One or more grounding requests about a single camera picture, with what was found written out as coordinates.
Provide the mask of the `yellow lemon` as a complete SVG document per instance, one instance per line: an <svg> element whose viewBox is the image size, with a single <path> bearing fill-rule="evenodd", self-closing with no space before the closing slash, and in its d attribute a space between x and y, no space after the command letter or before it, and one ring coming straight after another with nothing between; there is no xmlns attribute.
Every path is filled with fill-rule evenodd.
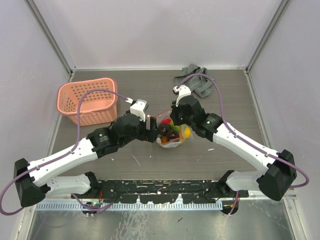
<svg viewBox="0 0 320 240"><path fill-rule="evenodd" d="M183 131L182 131L182 135L183 135L183 138L184 138L184 139L188 139L188 138L191 137L192 131L190 130L189 127L185 127L185 128L183 129Z"/></svg>

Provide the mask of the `green lime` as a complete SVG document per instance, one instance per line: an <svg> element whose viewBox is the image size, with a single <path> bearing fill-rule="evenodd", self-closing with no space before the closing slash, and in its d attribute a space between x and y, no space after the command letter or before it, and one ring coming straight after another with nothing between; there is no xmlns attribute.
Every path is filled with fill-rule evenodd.
<svg viewBox="0 0 320 240"><path fill-rule="evenodd" d="M177 131L178 133L180 133L180 126L175 125L172 120L170 121L170 127L171 127L173 130L175 130L175 131Z"/></svg>

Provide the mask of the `red apple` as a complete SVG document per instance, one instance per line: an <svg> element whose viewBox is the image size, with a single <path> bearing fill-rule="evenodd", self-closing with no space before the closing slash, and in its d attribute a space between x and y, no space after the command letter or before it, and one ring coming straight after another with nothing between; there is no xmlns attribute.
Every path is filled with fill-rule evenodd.
<svg viewBox="0 0 320 240"><path fill-rule="evenodd" d="M169 125L171 124L171 122L172 122L172 120L170 118L165 118L160 121L161 124L164 123L164 124L169 124Z"/></svg>

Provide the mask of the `clear zip top bag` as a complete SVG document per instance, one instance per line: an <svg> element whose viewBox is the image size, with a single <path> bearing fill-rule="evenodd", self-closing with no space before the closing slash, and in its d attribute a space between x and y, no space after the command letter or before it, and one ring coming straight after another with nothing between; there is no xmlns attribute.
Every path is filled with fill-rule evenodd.
<svg viewBox="0 0 320 240"><path fill-rule="evenodd" d="M163 111L163 112L161 112L161 113L159 113L159 114L157 114L157 115L154 116L154 117L156 118L157 130L158 130L158 125L161 123L161 120L167 119L167 118L171 119L171 118L170 118L170 114L171 114L171 110L168 109L168 110L165 110L165 111ZM159 133L159 130L158 130L158 134L157 134L157 138L156 138L156 143L157 143L158 145L160 145L161 147L165 148L165 149L170 149L170 148L175 148L175 147L181 145L182 143L184 143L186 140L191 139L191 138L192 138L192 129L191 129L189 126L185 125L185 124L179 125L179 126L180 126L179 138L177 138L175 142L171 142L171 143L169 143L169 144L161 144L160 138L161 138L162 136L166 136L166 135L165 135L165 134L164 134L164 135L160 134L160 133ZM190 128L190 130L191 130L191 137L188 138L188 139L185 139L185 138L183 137L183 130L184 130L185 127L188 127L188 128Z"/></svg>

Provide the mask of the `dark brown round fruit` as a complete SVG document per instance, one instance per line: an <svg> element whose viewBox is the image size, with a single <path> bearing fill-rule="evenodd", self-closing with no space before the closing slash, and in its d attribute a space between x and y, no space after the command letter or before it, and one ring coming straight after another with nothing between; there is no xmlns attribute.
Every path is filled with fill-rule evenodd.
<svg viewBox="0 0 320 240"><path fill-rule="evenodd" d="M169 132L171 130L171 126L169 123L166 123L166 122L161 122L159 125L158 125L158 131L161 135L165 135L167 132Z"/></svg>

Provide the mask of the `red yellow mango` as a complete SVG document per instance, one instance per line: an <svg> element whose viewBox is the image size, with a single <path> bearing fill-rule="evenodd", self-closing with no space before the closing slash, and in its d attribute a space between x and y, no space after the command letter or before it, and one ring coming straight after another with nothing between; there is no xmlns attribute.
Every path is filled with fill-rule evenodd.
<svg viewBox="0 0 320 240"><path fill-rule="evenodd" d="M162 144L162 145L165 145L165 144L169 144L169 143L173 143L173 142L175 142L176 141L176 139L175 138L167 138L166 136L162 136L161 138L160 138L160 143Z"/></svg>

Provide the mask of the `pink plastic basket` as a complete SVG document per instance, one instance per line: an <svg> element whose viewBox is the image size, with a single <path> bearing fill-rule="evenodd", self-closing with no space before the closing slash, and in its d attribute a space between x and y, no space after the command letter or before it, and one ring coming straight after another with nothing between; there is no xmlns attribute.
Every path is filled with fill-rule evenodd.
<svg viewBox="0 0 320 240"><path fill-rule="evenodd" d="M88 94L82 101L80 117L77 117L81 97L93 89L105 89L117 92L117 83L111 78L98 78L85 81L66 83L57 92L56 107L58 112L81 126L105 124L117 118L118 96L109 92L95 91Z"/></svg>

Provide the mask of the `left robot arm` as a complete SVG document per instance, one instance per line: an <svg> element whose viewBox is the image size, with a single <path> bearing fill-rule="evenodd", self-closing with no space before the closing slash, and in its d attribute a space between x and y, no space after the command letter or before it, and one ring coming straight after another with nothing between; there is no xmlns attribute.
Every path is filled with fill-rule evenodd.
<svg viewBox="0 0 320 240"><path fill-rule="evenodd" d="M73 146L53 155L28 162L21 158L14 163L14 183L21 207L33 206L49 195L85 194L95 198L100 185L92 174L59 177L80 164L95 161L117 152L133 140L154 143L157 139L157 119L142 121L126 113L107 127L97 128Z"/></svg>

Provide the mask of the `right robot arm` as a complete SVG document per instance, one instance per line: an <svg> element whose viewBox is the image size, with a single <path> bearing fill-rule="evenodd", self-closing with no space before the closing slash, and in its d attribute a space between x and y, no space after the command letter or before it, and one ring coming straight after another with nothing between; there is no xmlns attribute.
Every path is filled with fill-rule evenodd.
<svg viewBox="0 0 320 240"><path fill-rule="evenodd" d="M215 113L207 113L192 95L171 104L170 118L175 125L187 125L201 138L231 150L255 171L232 171L219 184L219 191L231 197L236 191L261 191L280 201L297 177L294 156L288 150L278 152L245 136Z"/></svg>

